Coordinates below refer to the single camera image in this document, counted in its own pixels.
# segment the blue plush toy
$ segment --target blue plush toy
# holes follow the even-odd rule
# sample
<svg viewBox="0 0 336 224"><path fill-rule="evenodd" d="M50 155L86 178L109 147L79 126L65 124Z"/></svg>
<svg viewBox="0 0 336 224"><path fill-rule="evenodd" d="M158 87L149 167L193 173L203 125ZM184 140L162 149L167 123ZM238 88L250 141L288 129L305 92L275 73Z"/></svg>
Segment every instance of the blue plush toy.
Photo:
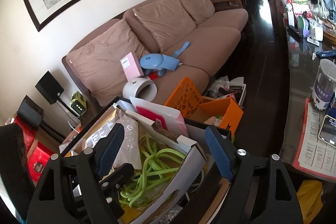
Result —
<svg viewBox="0 0 336 224"><path fill-rule="evenodd" d="M180 50L174 52L173 56L167 56L158 53L146 54L140 59L140 66L145 69L145 76L148 76L152 71L157 70L157 75L162 77L166 69L175 71L179 66L179 60L176 58L190 45L189 42L185 42Z"/></svg>

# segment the transparent canister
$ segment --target transparent canister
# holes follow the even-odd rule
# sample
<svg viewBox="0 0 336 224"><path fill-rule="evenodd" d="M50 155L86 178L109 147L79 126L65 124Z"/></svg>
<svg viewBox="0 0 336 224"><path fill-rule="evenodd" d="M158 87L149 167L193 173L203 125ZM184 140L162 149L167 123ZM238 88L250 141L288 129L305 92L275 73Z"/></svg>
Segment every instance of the transparent canister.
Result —
<svg viewBox="0 0 336 224"><path fill-rule="evenodd" d="M336 65L328 60L320 61L319 71L317 72L311 103L313 107L322 111L325 110L336 90Z"/></svg>

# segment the pillow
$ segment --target pillow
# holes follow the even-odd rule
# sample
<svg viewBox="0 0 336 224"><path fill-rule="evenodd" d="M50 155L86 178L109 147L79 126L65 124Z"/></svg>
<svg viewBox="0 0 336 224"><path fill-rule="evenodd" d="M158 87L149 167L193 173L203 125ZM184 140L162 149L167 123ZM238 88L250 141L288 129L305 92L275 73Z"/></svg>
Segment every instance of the pillow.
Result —
<svg viewBox="0 0 336 224"><path fill-rule="evenodd" d="M215 7L210 0L180 0L183 8L199 25L215 13Z"/></svg>
<svg viewBox="0 0 336 224"><path fill-rule="evenodd" d="M133 12L140 23L152 33L160 52L169 49L196 28L179 0L158 0L134 8Z"/></svg>
<svg viewBox="0 0 336 224"><path fill-rule="evenodd" d="M101 106L122 95L127 79L120 60L135 52L137 58L148 54L125 19L67 57Z"/></svg>

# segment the orange plastic basket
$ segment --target orange plastic basket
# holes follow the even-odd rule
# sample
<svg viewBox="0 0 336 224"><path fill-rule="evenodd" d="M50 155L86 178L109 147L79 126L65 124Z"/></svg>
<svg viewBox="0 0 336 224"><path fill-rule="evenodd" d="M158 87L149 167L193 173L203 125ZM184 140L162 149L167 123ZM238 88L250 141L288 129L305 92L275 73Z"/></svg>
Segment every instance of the orange plastic basket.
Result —
<svg viewBox="0 0 336 224"><path fill-rule="evenodd" d="M175 108L184 118L189 118L202 103L203 98L194 83L190 78L184 77L165 102L165 106Z"/></svg>

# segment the sofa backrest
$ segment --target sofa backrest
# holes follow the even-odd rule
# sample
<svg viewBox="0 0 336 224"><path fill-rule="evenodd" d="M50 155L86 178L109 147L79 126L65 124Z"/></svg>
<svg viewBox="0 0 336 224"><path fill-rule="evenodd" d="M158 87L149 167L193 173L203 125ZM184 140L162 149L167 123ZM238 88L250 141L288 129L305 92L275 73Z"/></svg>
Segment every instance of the sofa backrest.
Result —
<svg viewBox="0 0 336 224"><path fill-rule="evenodd" d="M151 53L159 53L160 49L157 45L153 35L149 30L147 30L134 15L133 9L145 6L149 3L153 3L158 0L147 0L144 1L130 9L128 9L123 18L126 19L128 25L131 27L132 32L135 33L139 41L151 52Z"/></svg>
<svg viewBox="0 0 336 224"><path fill-rule="evenodd" d="M105 24L101 25L91 33L89 33L87 36L85 36L81 41L79 41L71 50L70 52L81 48L82 46L85 46L88 42L96 38L98 35L106 32L110 27L112 27L115 23L120 21L119 19L112 19L110 21L107 21ZM90 93L88 88L83 84L83 79L80 77L80 75L77 73L76 69L71 64L69 58L67 56L64 56L62 58L62 63L65 66L66 70L70 74L71 78L75 82L75 84L79 87L80 91L82 91L86 96Z"/></svg>

